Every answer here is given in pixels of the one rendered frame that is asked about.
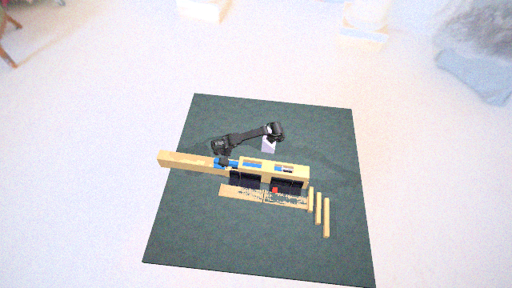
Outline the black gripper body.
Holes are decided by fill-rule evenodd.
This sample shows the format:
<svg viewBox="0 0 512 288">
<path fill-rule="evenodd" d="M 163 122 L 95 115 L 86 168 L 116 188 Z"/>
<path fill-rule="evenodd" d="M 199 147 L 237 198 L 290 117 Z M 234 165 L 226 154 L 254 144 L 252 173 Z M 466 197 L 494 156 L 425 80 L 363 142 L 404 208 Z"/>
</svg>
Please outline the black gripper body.
<svg viewBox="0 0 512 288">
<path fill-rule="evenodd" d="M 218 165 L 228 167 L 229 161 L 230 161 L 228 159 L 228 156 L 230 156 L 232 149 L 228 150 L 228 149 L 225 149 L 225 147 L 224 147 L 223 150 L 224 150 L 223 151 L 224 158 L 219 158 Z"/>
</svg>

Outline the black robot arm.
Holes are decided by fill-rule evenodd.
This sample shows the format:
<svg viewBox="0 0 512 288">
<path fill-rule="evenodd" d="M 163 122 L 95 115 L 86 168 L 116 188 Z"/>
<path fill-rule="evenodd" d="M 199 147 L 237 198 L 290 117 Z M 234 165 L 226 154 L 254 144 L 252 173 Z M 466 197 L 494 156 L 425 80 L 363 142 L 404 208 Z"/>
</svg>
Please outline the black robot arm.
<svg viewBox="0 0 512 288">
<path fill-rule="evenodd" d="M 272 133 L 268 132 L 268 125 L 270 124 L 270 128 L 272 130 Z M 273 142 L 282 142 L 284 140 L 285 134 L 283 131 L 283 128 L 281 128 L 280 122 L 270 122 L 266 124 L 265 126 L 261 126 L 260 128 L 256 130 L 247 131 L 245 133 L 239 134 L 239 133 L 230 133 L 222 136 L 222 139 L 213 140 L 211 141 L 211 148 L 214 151 L 214 155 L 223 155 L 223 149 L 232 149 L 235 148 L 237 145 L 241 144 L 243 141 L 256 138 L 259 136 L 267 136 L 266 140 L 273 144 Z M 227 137 L 226 137 L 227 136 Z"/>
</svg>

